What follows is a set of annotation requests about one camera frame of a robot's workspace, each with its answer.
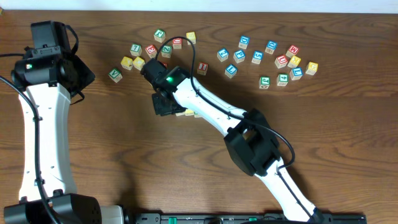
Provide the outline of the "yellow O block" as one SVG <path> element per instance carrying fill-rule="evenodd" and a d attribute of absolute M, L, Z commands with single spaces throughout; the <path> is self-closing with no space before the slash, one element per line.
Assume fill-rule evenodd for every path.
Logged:
<path fill-rule="evenodd" d="M 195 112 L 193 110 L 187 109 L 185 110 L 185 116 L 193 116 Z"/>

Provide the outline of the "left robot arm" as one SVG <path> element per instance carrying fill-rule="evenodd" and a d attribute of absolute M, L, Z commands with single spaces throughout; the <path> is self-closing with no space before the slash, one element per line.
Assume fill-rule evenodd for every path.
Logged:
<path fill-rule="evenodd" d="M 16 62 L 12 80 L 24 117 L 24 175 L 19 202 L 4 208 L 6 223 L 124 223 L 119 205 L 101 206 L 76 192 L 70 168 L 71 98 L 95 79 L 76 56 L 32 55 Z"/>

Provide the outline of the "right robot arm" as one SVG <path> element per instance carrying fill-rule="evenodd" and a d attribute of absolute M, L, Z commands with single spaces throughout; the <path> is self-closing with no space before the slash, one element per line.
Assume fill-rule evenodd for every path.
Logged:
<path fill-rule="evenodd" d="M 247 175 L 257 177 L 271 192 L 290 221 L 321 223 L 322 213 L 309 201 L 287 172 L 279 140 L 292 145 L 271 129 L 258 110 L 247 112 L 208 91 L 179 67 L 157 64 L 142 72 L 154 90 L 181 107 L 191 109 L 224 137 L 231 160 Z"/>

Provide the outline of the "yellow block far left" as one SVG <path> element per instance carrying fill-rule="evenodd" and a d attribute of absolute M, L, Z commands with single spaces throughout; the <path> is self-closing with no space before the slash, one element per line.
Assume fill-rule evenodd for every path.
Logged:
<path fill-rule="evenodd" d="M 121 60 L 121 66 L 122 68 L 126 70 L 132 70 L 133 68 L 133 59 L 129 57 L 123 57 Z"/>

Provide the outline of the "green 7 block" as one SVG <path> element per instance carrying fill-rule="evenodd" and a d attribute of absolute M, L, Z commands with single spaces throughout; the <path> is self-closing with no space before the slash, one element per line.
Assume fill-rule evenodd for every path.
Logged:
<path fill-rule="evenodd" d="M 133 57 L 140 57 L 142 53 L 142 47 L 139 44 L 132 44 L 130 48 L 130 53 Z"/>

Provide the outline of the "green J block top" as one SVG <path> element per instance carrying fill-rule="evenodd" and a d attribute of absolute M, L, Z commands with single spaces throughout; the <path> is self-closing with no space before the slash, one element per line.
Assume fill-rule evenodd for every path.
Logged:
<path fill-rule="evenodd" d="M 157 29 L 157 30 L 154 32 L 154 39 L 155 39 L 157 42 L 162 43 L 162 42 L 165 40 L 165 38 L 166 38 L 166 34 L 165 34 L 165 31 L 164 31 L 164 30 L 162 30 L 162 29 Z"/>

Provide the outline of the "green j block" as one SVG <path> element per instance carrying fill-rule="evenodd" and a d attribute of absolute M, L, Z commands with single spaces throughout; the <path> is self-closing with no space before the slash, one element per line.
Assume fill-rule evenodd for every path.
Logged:
<path fill-rule="evenodd" d="M 162 43 L 162 42 L 165 40 L 165 38 L 166 38 L 166 34 L 165 34 L 165 31 L 164 31 L 164 30 L 162 30 L 162 29 L 157 29 L 157 30 L 154 32 L 154 39 L 155 39 L 157 42 Z"/>
<path fill-rule="evenodd" d="M 267 76 L 261 76 L 259 79 L 259 88 L 268 89 L 271 85 L 271 79 Z"/>

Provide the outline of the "blue L block centre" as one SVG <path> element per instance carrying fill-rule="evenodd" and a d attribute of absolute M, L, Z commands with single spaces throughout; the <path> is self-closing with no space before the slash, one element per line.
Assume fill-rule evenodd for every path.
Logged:
<path fill-rule="evenodd" d="M 238 71 L 238 69 L 233 64 L 230 64 L 226 67 L 224 74 L 228 78 L 233 78 L 235 76 L 235 74 L 237 73 L 237 71 Z"/>

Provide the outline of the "blue 2 block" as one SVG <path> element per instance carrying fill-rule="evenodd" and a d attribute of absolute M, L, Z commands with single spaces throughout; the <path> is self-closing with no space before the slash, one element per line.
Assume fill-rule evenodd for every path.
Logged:
<path fill-rule="evenodd" d="M 229 57 L 229 52 L 225 49 L 222 48 L 219 51 L 217 51 L 217 58 L 220 62 L 224 62 L 225 60 L 227 60 Z"/>

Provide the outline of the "blue P block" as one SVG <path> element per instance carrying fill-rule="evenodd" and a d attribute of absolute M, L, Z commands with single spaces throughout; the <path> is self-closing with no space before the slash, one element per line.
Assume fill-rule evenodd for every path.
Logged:
<path fill-rule="evenodd" d="M 245 60 L 246 54 L 243 50 L 238 50 L 233 54 L 233 58 L 236 63 L 241 63 Z"/>

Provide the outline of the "green J block lower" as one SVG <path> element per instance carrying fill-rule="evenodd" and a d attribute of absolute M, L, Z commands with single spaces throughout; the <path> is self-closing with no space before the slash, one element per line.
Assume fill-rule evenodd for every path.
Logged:
<path fill-rule="evenodd" d="M 267 76 L 261 76 L 259 79 L 259 88 L 268 89 L 271 85 L 271 79 Z"/>

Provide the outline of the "blue 5 block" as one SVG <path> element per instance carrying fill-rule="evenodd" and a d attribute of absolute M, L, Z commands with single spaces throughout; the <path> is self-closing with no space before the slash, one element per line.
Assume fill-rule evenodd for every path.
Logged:
<path fill-rule="evenodd" d="M 255 64 L 260 64 L 263 59 L 263 56 L 264 56 L 263 52 L 255 50 L 251 62 Z"/>

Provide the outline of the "green 4 block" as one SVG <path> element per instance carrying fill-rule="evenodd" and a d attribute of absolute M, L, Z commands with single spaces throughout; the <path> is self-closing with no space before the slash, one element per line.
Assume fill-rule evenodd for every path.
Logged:
<path fill-rule="evenodd" d="M 289 82 L 289 75 L 286 73 L 280 73 L 277 77 L 277 86 L 286 86 Z"/>

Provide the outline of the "blue L block right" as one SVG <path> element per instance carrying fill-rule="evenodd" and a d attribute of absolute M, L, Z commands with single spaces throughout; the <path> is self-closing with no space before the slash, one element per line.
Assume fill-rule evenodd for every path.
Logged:
<path fill-rule="evenodd" d="M 296 68 L 291 69 L 289 75 L 290 75 L 290 79 L 291 80 L 299 80 L 299 79 L 301 79 L 302 76 L 303 76 L 302 68 L 301 67 L 296 67 Z"/>

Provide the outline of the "yellow G block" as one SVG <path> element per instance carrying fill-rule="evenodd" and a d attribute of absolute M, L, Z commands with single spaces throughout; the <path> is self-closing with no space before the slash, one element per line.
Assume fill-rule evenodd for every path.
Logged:
<path fill-rule="evenodd" d="M 316 74 L 318 70 L 318 64 L 315 62 L 309 62 L 306 66 L 305 73 L 308 75 Z"/>

